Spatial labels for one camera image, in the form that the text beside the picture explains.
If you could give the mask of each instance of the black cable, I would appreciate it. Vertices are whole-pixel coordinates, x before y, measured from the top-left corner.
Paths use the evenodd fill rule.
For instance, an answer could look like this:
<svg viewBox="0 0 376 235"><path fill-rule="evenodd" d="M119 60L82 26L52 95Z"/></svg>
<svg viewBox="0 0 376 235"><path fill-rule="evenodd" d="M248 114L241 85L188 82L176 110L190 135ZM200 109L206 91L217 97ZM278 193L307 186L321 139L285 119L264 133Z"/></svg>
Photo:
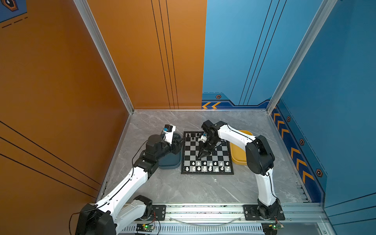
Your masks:
<svg viewBox="0 0 376 235"><path fill-rule="evenodd" d="M133 177L133 173L134 173L134 167L133 167L133 159L135 158L135 156L137 155L137 153L138 153L138 151L140 151L140 149L142 148L142 146L144 146L144 144L147 142L147 140L140 146L140 148L137 150L137 152L136 152L136 154L132 157L132 175L131 175L131 177L127 180L127 182L125 182L125 184L109 199L109 200L111 200L127 183L128 183L128 181ZM70 231L70 221L72 220L72 216L73 215L77 215L77 214L81 214L81 213L84 213L84 212L89 212L89 211L94 211L94 210L96 210L96 209L99 209L99 208L101 208L101 207L103 207L104 205L106 205L107 204L107 202L105 203L105 204L103 204L103 205L101 205L100 207L96 207L96 208L94 208L94 209L91 209L91 210L88 210L88 211L80 211L80 212L77 212L77 213L73 213L72 215L71 215L71 217L69 218L69 225L68 225L68 228L69 228L69 234L70 235L72 235L72 233L71 233L71 231Z"/></svg>
<svg viewBox="0 0 376 235"><path fill-rule="evenodd" d="M80 212L77 212L77 213L73 213L73 214L71 214L71 217L69 218L69 224L68 224L69 234L72 235L72 233L71 233L71 231L70 231L70 221L72 220L72 216L73 216L73 215L77 215L77 214L81 214L81 213L89 212L89 211L94 211L94 210L96 210L96 209L99 209L99 208L103 207L104 205L106 205L106 203L103 204L103 205L101 205L100 207L96 207L96 208L91 209L91 210L88 210L88 211L80 211Z"/></svg>

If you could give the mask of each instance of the blue wall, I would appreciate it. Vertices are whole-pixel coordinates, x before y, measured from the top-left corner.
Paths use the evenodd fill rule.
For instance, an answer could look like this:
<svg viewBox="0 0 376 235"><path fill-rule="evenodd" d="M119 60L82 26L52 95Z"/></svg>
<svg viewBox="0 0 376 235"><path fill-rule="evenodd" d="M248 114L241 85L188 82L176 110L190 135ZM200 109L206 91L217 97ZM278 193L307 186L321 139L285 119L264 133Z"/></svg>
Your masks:
<svg viewBox="0 0 376 235"><path fill-rule="evenodd" d="M341 235L376 225L375 29L376 1L338 1L282 96L326 172Z"/></svg>
<svg viewBox="0 0 376 235"><path fill-rule="evenodd" d="M203 93L223 93L235 105L270 99L320 4L208 0Z"/></svg>

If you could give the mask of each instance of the yellow chevron arrow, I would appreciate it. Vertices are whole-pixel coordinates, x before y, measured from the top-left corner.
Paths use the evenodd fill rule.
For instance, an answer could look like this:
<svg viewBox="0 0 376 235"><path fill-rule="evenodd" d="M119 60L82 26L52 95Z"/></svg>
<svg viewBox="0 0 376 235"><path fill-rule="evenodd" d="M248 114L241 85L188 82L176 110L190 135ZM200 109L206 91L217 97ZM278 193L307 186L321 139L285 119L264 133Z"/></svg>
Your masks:
<svg viewBox="0 0 376 235"><path fill-rule="evenodd" d="M294 149L294 148L291 148L291 159L293 158L293 154L294 154L294 152L296 152L296 153L299 153L299 154L300 154L300 151L299 151L299 150L297 150L297 149Z"/></svg>
<svg viewBox="0 0 376 235"><path fill-rule="evenodd" d="M207 102L206 104L204 104L204 106L202 106L204 109L207 109L207 105L210 104L211 102Z"/></svg>
<svg viewBox="0 0 376 235"><path fill-rule="evenodd" d="M307 166L307 164L305 162L303 162L302 160L300 160L299 158L296 159L296 169L299 171L299 163Z"/></svg>
<svg viewBox="0 0 376 235"><path fill-rule="evenodd" d="M220 103L221 103L221 102L216 103L215 105L212 106L212 108L213 108L213 109L216 109L216 106L217 106L218 104L220 104Z"/></svg>
<svg viewBox="0 0 376 235"><path fill-rule="evenodd" d="M285 124L283 121L277 121L278 123L278 126L277 126L277 129L279 130L279 124Z"/></svg>
<svg viewBox="0 0 376 235"><path fill-rule="evenodd" d="M290 133L288 130L282 128L282 134L281 134L282 135L282 139L283 139L283 133L284 132Z"/></svg>
<svg viewBox="0 0 376 235"><path fill-rule="evenodd" d="M307 172L303 171L303 183L305 184L305 177L308 176L312 180L315 180L312 175L308 174Z"/></svg>
<svg viewBox="0 0 376 235"><path fill-rule="evenodd" d="M274 114L274 122L276 122L276 116L280 116L280 114L279 113Z"/></svg>

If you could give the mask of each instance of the hexagon emblem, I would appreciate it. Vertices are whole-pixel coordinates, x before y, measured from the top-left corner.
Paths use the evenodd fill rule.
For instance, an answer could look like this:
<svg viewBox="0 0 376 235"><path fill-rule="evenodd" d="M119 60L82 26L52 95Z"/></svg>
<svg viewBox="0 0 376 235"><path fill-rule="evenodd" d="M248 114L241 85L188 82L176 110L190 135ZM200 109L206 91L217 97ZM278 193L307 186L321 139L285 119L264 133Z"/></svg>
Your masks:
<svg viewBox="0 0 376 235"><path fill-rule="evenodd" d="M18 10L16 0L1 0L1 3L11 11Z"/></svg>
<svg viewBox="0 0 376 235"><path fill-rule="evenodd" d="M318 177L323 177L323 172L320 169L316 169L316 175Z"/></svg>

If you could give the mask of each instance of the chessboard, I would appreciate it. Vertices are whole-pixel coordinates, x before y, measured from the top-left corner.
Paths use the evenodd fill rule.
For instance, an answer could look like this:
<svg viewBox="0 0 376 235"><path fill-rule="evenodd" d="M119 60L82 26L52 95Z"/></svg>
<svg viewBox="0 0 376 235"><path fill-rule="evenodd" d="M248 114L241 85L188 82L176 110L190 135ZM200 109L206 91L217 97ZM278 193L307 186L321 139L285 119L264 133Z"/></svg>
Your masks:
<svg viewBox="0 0 376 235"><path fill-rule="evenodd" d="M234 174L228 141L219 141L210 156L198 159L199 138L203 133L202 131L184 132L182 174Z"/></svg>

